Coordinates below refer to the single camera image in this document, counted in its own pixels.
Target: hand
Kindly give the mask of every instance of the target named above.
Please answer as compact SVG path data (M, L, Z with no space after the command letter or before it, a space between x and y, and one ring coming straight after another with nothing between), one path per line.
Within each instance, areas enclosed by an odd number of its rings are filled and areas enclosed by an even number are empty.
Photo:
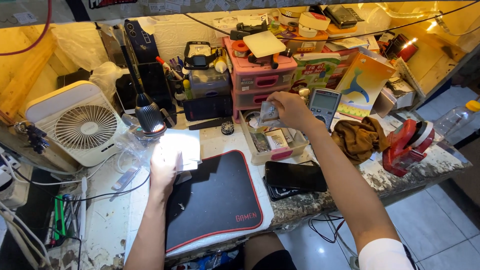
M313 116L297 94L274 92L267 98L267 101L273 103L278 110L280 120L288 127L307 132L311 129L310 127L323 124L324 128L321 130L326 130L325 124Z
M155 196L170 196L177 176L177 162L180 152L177 149L158 143L150 159L150 193Z

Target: black mouse pad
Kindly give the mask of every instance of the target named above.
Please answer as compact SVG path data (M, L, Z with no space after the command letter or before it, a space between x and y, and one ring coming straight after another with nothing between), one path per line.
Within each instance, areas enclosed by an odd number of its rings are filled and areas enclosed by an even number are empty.
M190 180L173 186L168 199L167 252L210 235L262 224L262 210L242 152L204 159L191 173Z

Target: cloth rag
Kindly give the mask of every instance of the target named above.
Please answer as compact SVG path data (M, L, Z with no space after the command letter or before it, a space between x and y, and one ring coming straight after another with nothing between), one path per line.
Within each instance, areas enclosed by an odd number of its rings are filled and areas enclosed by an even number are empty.
M363 163L373 152L383 152L390 146L378 120L368 116L361 122L338 121L332 139L353 165Z

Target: white fan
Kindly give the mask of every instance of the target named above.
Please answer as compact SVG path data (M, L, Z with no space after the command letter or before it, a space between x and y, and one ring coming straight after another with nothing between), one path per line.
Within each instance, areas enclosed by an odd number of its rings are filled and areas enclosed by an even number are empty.
M118 151L114 137L126 128L100 88L88 81L29 102L25 117L87 167Z

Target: keychain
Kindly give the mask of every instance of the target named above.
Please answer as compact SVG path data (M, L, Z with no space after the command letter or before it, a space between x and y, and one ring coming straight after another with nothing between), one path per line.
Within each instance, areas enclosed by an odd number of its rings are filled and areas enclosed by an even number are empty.
M47 133L35 127L34 123L30 121L22 121L15 123L14 127L18 133L26 134L28 136L28 143L30 143L30 145L26 147L33 148L36 153L42 154L43 151L50 146L48 140L45 139Z

